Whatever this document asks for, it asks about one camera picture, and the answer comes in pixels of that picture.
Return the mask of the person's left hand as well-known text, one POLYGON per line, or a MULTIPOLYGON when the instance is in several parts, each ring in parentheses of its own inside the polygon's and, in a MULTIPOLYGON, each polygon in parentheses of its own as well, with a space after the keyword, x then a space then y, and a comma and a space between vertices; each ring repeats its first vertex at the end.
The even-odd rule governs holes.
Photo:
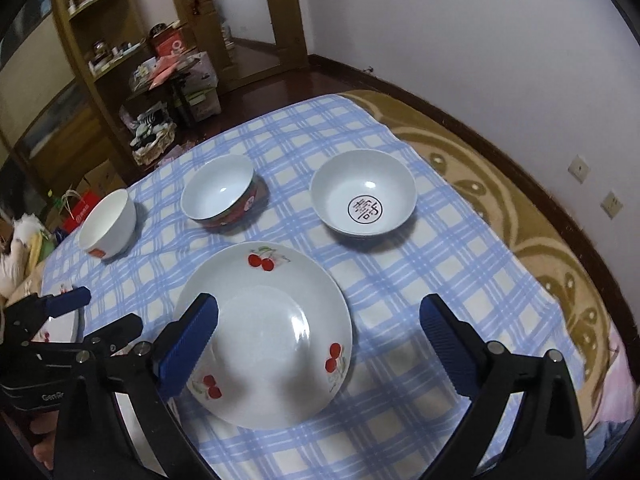
POLYGON ((32 454, 34 454, 38 463, 48 471, 52 471, 54 468, 55 432, 52 431, 48 434, 42 434, 41 437, 43 437, 43 440, 32 448, 32 454))

